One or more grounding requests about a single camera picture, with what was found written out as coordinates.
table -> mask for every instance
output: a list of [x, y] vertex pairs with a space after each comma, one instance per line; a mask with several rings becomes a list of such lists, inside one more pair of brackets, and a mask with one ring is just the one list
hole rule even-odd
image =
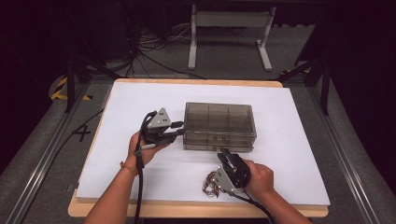
[[[155, 79], [123, 79], [117, 82], [123, 83], [161, 83], [161, 84], [185, 84], [185, 85], [216, 85], [216, 86], [240, 86], [240, 87], [273, 87], [281, 88], [279, 82], [271, 81], [232, 81], [232, 80], [155, 80]], [[96, 132], [93, 142], [97, 140]], [[69, 215], [72, 217], [85, 217], [94, 206], [94, 200], [78, 199], [75, 192], [69, 205]], [[325, 217], [328, 214], [326, 205], [295, 205], [306, 217]], [[128, 216], [133, 216], [134, 202], [128, 207]], [[247, 203], [226, 202], [181, 202], [181, 201], [143, 201], [140, 213], [141, 217], [266, 217], [258, 208]]]

white metal stand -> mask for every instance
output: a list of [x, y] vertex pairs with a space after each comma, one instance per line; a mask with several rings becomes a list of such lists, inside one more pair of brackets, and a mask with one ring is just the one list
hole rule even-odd
[[197, 54], [197, 26], [228, 26], [228, 27], [263, 27], [264, 32], [261, 40], [257, 40], [257, 46], [262, 56], [262, 63], [266, 71], [271, 71], [272, 66], [265, 50], [270, 33], [271, 24], [275, 16], [275, 7], [269, 12], [224, 12], [224, 11], [197, 11], [196, 5], [192, 6], [191, 12], [191, 46], [189, 57], [189, 69], [195, 68]]

white surface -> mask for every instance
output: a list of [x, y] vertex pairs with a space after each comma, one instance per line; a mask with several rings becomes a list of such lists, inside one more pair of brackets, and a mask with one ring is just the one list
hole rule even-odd
[[[184, 120], [186, 102], [252, 105], [257, 139], [241, 157], [275, 172], [276, 190], [293, 204], [330, 204], [290, 90], [263, 87], [115, 82], [96, 141], [81, 175], [78, 198], [99, 198], [127, 155], [128, 143], [148, 112], [165, 107]], [[184, 150], [182, 137], [144, 169], [144, 200], [240, 202], [227, 194], [208, 198], [201, 188], [220, 164], [216, 153]], [[132, 198], [136, 198], [138, 178]]]

metal rail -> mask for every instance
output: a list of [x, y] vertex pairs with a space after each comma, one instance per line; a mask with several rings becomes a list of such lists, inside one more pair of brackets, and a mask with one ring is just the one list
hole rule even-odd
[[361, 178], [357, 173], [355, 167], [353, 166], [351, 160], [348, 155], [345, 153], [344, 148], [341, 144], [340, 139], [332, 125], [332, 121], [328, 116], [325, 116], [320, 107], [320, 100], [317, 91], [314, 87], [308, 87], [308, 93], [313, 101], [316, 110], [320, 114], [320, 118], [326, 127], [326, 130], [332, 139], [333, 143], [333, 152], [338, 160], [338, 163], [343, 170], [344, 176], [346, 178], [346, 182], [348, 183], [350, 190], [355, 197], [356, 203], [358, 204], [359, 209], [363, 215], [363, 218], [366, 223], [379, 223], [379, 220], [375, 214], [373, 207], [371, 206], [369, 199], [363, 189], [363, 185], [361, 183]]
[[26, 216], [29, 207], [31, 206], [35, 196], [37, 195], [40, 187], [47, 175], [48, 170], [50, 169], [50, 165], [55, 160], [55, 157], [58, 153], [58, 150], [61, 145], [61, 140], [64, 137], [64, 132], [70, 123], [71, 118], [73, 118], [76, 109], [84, 96], [85, 92], [87, 91], [89, 84], [81, 84], [78, 88], [76, 98], [77, 101], [74, 103], [73, 107], [70, 109], [68, 113], [64, 113], [57, 130], [55, 131], [54, 135], [52, 136], [49, 145], [47, 146], [43, 156], [40, 159], [35, 170], [32, 172], [28, 183], [26, 184], [20, 198], [18, 199], [17, 203], [15, 204], [14, 208], [12, 209], [10, 215], [6, 223], [14, 224], [14, 223], [22, 223], [24, 217]]

wooden edge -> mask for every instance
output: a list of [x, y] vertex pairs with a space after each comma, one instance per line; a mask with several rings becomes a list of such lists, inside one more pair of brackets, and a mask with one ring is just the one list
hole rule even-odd
[[194, 85], [220, 85], [220, 86], [250, 86], [250, 87], [274, 87], [282, 88], [278, 81], [254, 81], [254, 80], [201, 80], [201, 79], [147, 79], [147, 78], [119, 78], [115, 82], [133, 83], [159, 83], [159, 84], [194, 84]]
[[[94, 206], [94, 203], [82, 203], [73, 194], [68, 207], [71, 217], [86, 217]], [[325, 205], [296, 205], [300, 213], [305, 217], [326, 217], [329, 209]], [[128, 205], [128, 217], [133, 217], [136, 209], [135, 204]], [[204, 203], [204, 202], [165, 202], [143, 201], [140, 210], [141, 217], [150, 218], [263, 218], [265, 213], [249, 203]]]

